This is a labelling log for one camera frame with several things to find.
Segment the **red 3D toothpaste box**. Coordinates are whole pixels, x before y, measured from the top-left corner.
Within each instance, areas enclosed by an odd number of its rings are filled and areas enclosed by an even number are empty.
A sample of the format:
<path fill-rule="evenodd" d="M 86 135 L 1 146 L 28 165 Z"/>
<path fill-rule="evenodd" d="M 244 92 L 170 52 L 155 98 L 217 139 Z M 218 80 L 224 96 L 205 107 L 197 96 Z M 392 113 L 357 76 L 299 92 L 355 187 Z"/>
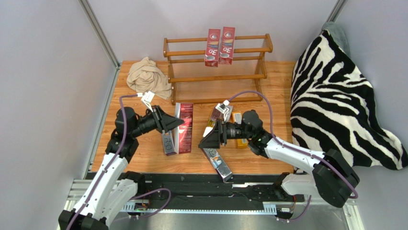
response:
<path fill-rule="evenodd" d="M 219 65 L 231 65 L 234 54 L 235 27 L 223 27 L 219 49 Z"/>
<path fill-rule="evenodd" d="M 206 67 L 218 67 L 221 29 L 209 29 L 204 64 Z"/>

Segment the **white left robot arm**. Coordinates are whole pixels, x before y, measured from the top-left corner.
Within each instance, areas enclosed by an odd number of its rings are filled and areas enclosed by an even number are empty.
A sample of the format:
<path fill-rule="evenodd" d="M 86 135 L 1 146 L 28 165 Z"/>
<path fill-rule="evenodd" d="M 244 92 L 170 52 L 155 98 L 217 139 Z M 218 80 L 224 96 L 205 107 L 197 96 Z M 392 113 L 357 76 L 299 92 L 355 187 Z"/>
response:
<path fill-rule="evenodd" d="M 139 146 L 137 138 L 153 130 L 164 134 L 182 124 L 184 120 L 165 113 L 157 105 L 144 116 L 131 107 L 119 109 L 99 170 L 77 204 L 61 212 L 59 227 L 62 230 L 109 229 L 123 206 L 146 189 L 143 174 L 127 171 L 121 175 Z"/>

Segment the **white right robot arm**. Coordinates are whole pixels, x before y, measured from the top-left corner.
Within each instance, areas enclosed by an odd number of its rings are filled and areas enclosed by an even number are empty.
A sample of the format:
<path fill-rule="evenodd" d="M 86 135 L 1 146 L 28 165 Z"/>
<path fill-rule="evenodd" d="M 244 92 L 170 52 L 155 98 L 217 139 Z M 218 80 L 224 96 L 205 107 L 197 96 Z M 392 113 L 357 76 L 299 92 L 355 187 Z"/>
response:
<path fill-rule="evenodd" d="M 288 143 L 266 131 L 255 110 L 246 111 L 240 124 L 217 120 L 198 147 L 218 149 L 229 139 L 243 138 L 255 155 L 303 170 L 302 175 L 284 177 L 281 188 L 287 194 L 319 196 L 334 207 L 343 207 L 349 198 L 358 197 L 355 188 L 360 178 L 339 151 L 316 151 Z"/>

